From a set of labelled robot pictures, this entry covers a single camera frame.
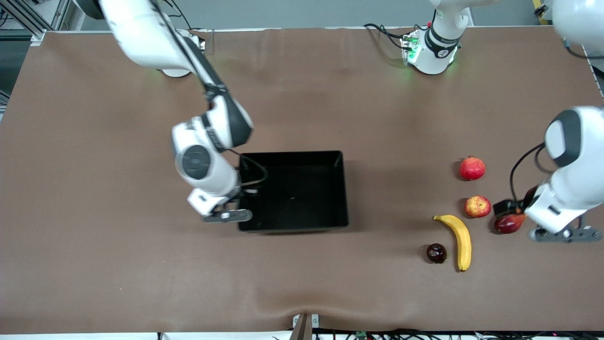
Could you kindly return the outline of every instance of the apple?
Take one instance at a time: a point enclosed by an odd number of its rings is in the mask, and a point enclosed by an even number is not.
[[[511,234],[518,231],[527,216],[525,214],[520,214],[519,211],[516,211],[516,213],[517,214],[503,215],[497,218],[495,220],[495,230],[502,234]]]
[[[472,196],[466,200],[464,209],[470,217],[485,217],[490,214],[491,205],[484,196]]]
[[[484,175],[486,168],[484,162],[473,156],[464,159],[459,167],[459,174],[465,180],[477,180]]]

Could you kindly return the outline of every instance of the black cable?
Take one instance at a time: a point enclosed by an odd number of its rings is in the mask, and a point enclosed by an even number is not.
[[[178,14],[170,14],[168,15],[170,18],[182,18],[182,13],[178,12],[178,10],[176,8],[174,8],[174,5],[172,5],[171,3],[168,2],[168,0],[164,0],[164,2],[170,6],[175,12],[177,12]]]
[[[178,7],[178,4],[176,3],[176,0],[172,0],[172,3],[174,4],[174,6],[176,6],[176,9],[178,10],[178,12],[181,14],[182,18],[184,19],[184,21],[187,23],[187,27],[189,28],[189,30],[191,29],[191,24],[189,24],[187,17],[185,16],[185,14],[181,11],[181,8]]]
[[[572,54],[573,56],[577,57],[577,58],[581,58],[581,59],[604,59],[604,56],[584,56],[581,55],[579,53],[576,53],[575,51],[573,51],[570,46],[568,44],[564,44],[564,48],[567,49],[567,51]]]
[[[234,153],[235,155],[238,155],[239,157],[241,157],[241,158],[243,158],[243,159],[245,159],[245,160],[247,160],[247,161],[249,161],[249,162],[253,163],[253,164],[254,164],[254,165],[256,165],[256,166],[257,166],[257,167],[258,167],[260,170],[262,170],[262,173],[264,173],[264,175],[262,176],[262,178],[261,178],[261,179],[259,179],[259,180],[253,180],[253,181],[249,181],[249,182],[242,183],[242,184],[241,184],[241,186],[250,186],[250,185],[256,185],[256,184],[259,184],[259,183],[261,183],[261,182],[265,181],[265,180],[268,178],[268,170],[266,170],[266,167],[262,166],[262,165],[261,165],[260,163],[258,163],[257,161],[255,161],[255,160],[253,160],[253,159],[249,158],[249,157],[248,157],[248,156],[246,156],[246,155],[242,155],[242,154],[240,154],[239,152],[237,152],[237,151],[235,151],[235,150],[233,150],[233,149],[226,149],[226,150],[227,150],[227,151],[231,151],[231,152],[232,152],[232,153]]]
[[[514,164],[512,171],[510,171],[510,190],[512,192],[512,198],[515,201],[518,201],[518,197],[516,196],[516,191],[514,190],[514,172],[516,171],[516,168],[520,165],[520,163],[522,163],[522,161],[525,158],[527,158],[528,155],[533,153],[535,150],[539,149],[542,145],[545,145],[545,143],[541,143],[541,144],[535,146],[534,148],[532,148],[531,150],[528,150],[524,155],[522,155],[522,157],[520,157],[520,159],[516,162],[516,164]]]
[[[385,35],[388,37],[388,39],[390,40],[390,42],[391,42],[391,43],[392,43],[394,46],[396,46],[396,47],[400,48],[401,50],[405,50],[405,51],[411,51],[411,49],[410,49],[409,47],[403,47],[403,46],[401,46],[401,45],[397,44],[397,43],[396,43],[396,42],[395,42],[395,41],[392,39],[393,37],[394,37],[394,38],[399,38],[399,39],[400,39],[400,38],[402,38],[402,36],[399,36],[399,35],[392,34],[392,33],[388,32],[388,31],[386,30],[386,28],[382,28],[383,26],[377,26],[376,24],[371,24],[371,23],[369,23],[369,24],[365,24],[365,25],[363,25],[363,27],[365,27],[365,28],[369,28],[369,27],[375,27],[375,28],[377,28],[377,30],[378,30],[378,31],[380,31],[381,33],[385,34]]]
[[[537,152],[535,153],[535,165],[540,171],[546,174],[552,174],[554,172],[552,170],[546,169],[545,166],[541,165],[541,162],[539,161],[539,154],[541,153],[541,151],[543,151],[543,149],[545,149],[545,144],[540,146],[539,149],[537,149]]]
[[[432,335],[432,334],[429,334],[429,333],[426,333],[424,331],[417,330],[417,329],[397,329],[397,330],[395,330],[395,332],[397,332],[399,334],[410,335],[410,338],[418,338],[418,339],[424,340],[423,338],[420,338],[418,336],[418,335],[423,335],[423,336],[427,336],[431,340],[441,340],[436,335]]]
[[[12,18],[10,17],[8,12],[6,12],[4,10],[0,10],[0,21],[2,21],[2,23],[0,23],[0,27],[4,26],[4,24],[6,24],[6,22],[9,19],[12,19]]]

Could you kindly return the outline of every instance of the metal frame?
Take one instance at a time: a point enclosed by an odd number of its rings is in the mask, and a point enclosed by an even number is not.
[[[10,96],[8,95],[8,93],[4,92],[3,90],[0,90],[0,105],[7,105],[9,99]]]
[[[36,39],[42,39],[44,31],[60,30],[70,2],[70,0],[59,0],[57,11],[52,22],[49,23],[34,8],[27,4],[25,0],[0,0],[0,6],[24,28],[24,30],[17,30],[17,32],[2,32],[0,35],[2,37],[9,36],[12,39],[19,39],[27,37],[30,34]]]

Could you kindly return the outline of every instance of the gray floor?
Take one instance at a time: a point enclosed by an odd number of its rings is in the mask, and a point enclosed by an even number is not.
[[[424,24],[432,18],[428,0],[175,0],[194,28],[310,28]],[[163,5],[166,13],[176,12]],[[538,25],[532,0],[505,0],[472,9],[475,25]],[[181,18],[172,18],[185,28]],[[108,30],[105,21],[86,18],[82,30]],[[0,41],[0,90],[11,93],[29,42]]]

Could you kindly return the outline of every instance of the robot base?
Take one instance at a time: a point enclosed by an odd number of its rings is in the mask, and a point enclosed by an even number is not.
[[[412,65],[418,71],[425,74],[439,74],[445,71],[447,66],[453,62],[455,53],[458,47],[455,47],[453,52],[441,51],[448,53],[446,57],[437,58],[434,53],[428,49],[422,42],[426,35],[427,30],[415,30],[409,34],[403,36],[400,39],[401,46],[408,47],[411,50],[403,50],[403,61],[406,66]]]

